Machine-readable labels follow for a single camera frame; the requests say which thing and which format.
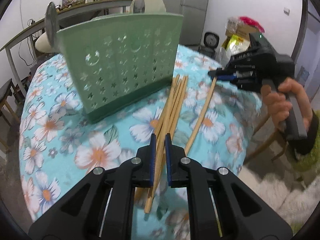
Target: cardboard box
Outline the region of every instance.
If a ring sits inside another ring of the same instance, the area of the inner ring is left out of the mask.
[[[244,38],[246,40],[250,40],[249,38],[249,33],[255,33],[258,32],[259,30],[256,29],[255,27],[252,27],[247,24],[238,24],[236,25],[232,21],[228,21],[227,29],[226,29],[226,36],[232,37],[233,34],[238,35],[241,38]]]

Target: table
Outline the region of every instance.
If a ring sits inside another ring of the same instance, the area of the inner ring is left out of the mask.
[[[91,11],[100,11],[108,8],[122,7],[122,12],[125,13],[126,7],[130,6],[132,1],[133,0],[101,0],[96,2],[80,4],[80,5],[58,12],[58,21],[66,20],[68,18],[74,17],[79,14],[83,14]],[[0,51],[5,49],[13,76],[24,96],[26,96],[27,92],[23,87],[21,79],[17,73],[17,69],[14,65],[10,49],[13,46],[17,45],[19,42],[23,41],[24,39],[32,36],[32,34],[42,30],[43,28],[44,28],[44,19],[41,19],[36,23],[32,24],[31,26],[29,26],[28,28],[24,29],[19,34],[17,34],[0,49]]]
[[[173,143],[185,146],[204,104],[209,69],[219,64],[179,45],[174,75],[189,75],[187,94]],[[94,167],[111,169],[149,144],[168,89],[89,124],[62,55],[36,71],[20,125],[20,174],[33,220],[39,218]],[[254,93],[217,82],[203,124],[188,157],[208,168],[228,167],[238,174],[253,133],[261,101]],[[187,192],[168,188],[163,171],[151,214],[144,219],[143,200],[135,203],[132,239],[187,239]]]

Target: white wall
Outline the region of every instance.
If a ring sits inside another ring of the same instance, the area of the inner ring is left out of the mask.
[[[33,18],[35,21],[44,17],[45,10],[49,2],[53,1],[59,4],[61,0],[21,0],[21,11],[23,27],[28,27],[27,22]],[[20,0],[12,0],[2,19],[0,20],[0,47],[4,46],[9,40],[23,30],[20,19]],[[19,45],[11,49],[13,61],[17,68],[18,74],[21,79],[25,78],[29,73],[29,68],[18,56]],[[24,40],[21,45],[20,55],[27,61],[28,64],[32,63],[32,57],[29,53],[27,40]],[[16,84],[6,52],[0,52],[0,86],[4,84],[9,78],[13,79]]]
[[[284,14],[284,7],[290,15]],[[204,32],[212,31],[225,40],[226,23],[232,16],[249,16],[265,29],[265,36],[279,53],[292,54],[297,40],[302,0],[209,0]]]

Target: green plastic basket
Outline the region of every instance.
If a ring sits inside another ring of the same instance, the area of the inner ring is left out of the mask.
[[[91,122],[171,83],[181,25],[182,15],[119,14],[56,33]]]

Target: round table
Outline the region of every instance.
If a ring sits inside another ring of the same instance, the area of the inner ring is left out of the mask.
[[[210,69],[220,65],[179,45],[174,75],[189,75],[173,144],[184,147],[204,104]],[[168,89],[90,124],[62,55],[43,63],[28,90],[20,125],[20,174],[28,211],[36,220],[93,168],[111,169],[149,144]],[[228,167],[238,174],[261,107],[254,93],[217,82],[215,92],[188,157],[203,166]],[[132,239],[185,239],[189,236],[185,188],[171,189],[165,169],[151,214],[144,198],[135,203]]]

